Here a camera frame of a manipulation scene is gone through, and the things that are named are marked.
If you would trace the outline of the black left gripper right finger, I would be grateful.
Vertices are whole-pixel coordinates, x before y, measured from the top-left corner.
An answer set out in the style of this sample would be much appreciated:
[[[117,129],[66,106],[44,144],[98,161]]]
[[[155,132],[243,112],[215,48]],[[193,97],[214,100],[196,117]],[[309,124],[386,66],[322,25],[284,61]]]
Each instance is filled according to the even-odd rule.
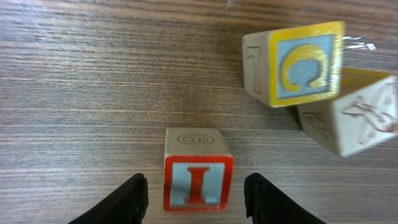
[[[245,178],[244,201],[253,224],[326,224],[259,173]]]

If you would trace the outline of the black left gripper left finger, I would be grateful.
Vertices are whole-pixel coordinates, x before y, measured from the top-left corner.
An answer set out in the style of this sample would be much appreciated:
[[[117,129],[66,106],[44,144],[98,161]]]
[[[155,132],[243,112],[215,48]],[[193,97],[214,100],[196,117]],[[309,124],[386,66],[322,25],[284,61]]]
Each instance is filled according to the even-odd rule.
[[[141,224],[148,205],[147,179],[137,173],[70,224]]]

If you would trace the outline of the red I letter block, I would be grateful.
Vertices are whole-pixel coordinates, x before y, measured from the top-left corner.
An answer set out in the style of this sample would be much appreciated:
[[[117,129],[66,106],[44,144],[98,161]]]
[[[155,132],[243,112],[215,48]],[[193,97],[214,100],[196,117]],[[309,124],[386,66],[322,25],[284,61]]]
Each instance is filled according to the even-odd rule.
[[[164,153],[164,210],[224,210],[234,157],[214,128],[167,128]]]

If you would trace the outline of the green J letter block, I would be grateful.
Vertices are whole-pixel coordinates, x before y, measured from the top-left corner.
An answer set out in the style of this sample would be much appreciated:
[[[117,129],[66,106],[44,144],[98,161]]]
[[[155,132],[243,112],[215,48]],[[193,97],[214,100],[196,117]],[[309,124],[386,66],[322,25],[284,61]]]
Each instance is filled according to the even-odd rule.
[[[303,131],[346,157],[397,136],[397,75],[343,68],[337,97],[298,106]]]

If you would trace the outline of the yellow O letter block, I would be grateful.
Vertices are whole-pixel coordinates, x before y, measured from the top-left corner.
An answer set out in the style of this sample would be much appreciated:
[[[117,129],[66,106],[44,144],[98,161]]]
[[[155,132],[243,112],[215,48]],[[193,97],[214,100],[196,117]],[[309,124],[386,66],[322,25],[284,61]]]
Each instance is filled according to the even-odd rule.
[[[272,108],[337,96],[344,36],[343,21],[245,35],[242,59],[246,92]]]

